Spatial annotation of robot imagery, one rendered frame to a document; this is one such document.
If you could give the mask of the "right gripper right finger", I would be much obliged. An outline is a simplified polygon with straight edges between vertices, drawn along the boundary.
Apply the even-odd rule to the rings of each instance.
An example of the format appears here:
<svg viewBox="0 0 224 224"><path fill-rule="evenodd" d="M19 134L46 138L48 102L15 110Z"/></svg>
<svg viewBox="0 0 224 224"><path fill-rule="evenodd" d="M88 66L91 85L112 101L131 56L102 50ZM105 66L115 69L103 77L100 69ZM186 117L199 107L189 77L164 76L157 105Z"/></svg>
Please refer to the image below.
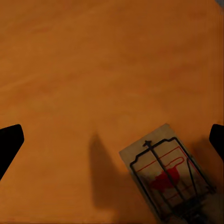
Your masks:
<svg viewBox="0 0 224 224"><path fill-rule="evenodd" d="M209 141L224 161L224 126L213 124Z"/></svg>

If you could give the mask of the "mousetrap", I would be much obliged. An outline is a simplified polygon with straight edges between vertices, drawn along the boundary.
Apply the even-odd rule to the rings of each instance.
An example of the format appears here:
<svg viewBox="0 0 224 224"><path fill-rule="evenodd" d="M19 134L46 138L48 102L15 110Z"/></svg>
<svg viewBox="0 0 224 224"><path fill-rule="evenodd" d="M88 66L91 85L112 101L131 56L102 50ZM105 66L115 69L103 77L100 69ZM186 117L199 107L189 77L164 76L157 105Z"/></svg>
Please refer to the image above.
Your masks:
<svg viewBox="0 0 224 224"><path fill-rule="evenodd" d="M158 224L224 224L224 197L167 122L119 151Z"/></svg>

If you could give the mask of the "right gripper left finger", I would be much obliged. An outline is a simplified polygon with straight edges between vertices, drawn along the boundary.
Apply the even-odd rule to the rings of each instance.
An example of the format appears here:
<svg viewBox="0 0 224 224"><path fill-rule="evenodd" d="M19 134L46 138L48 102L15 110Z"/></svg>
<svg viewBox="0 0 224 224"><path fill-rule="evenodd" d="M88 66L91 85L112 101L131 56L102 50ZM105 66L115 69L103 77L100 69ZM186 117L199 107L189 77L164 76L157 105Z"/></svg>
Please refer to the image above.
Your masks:
<svg viewBox="0 0 224 224"><path fill-rule="evenodd" d="M0 129L0 180L24 143L20 124Z"/></svg>

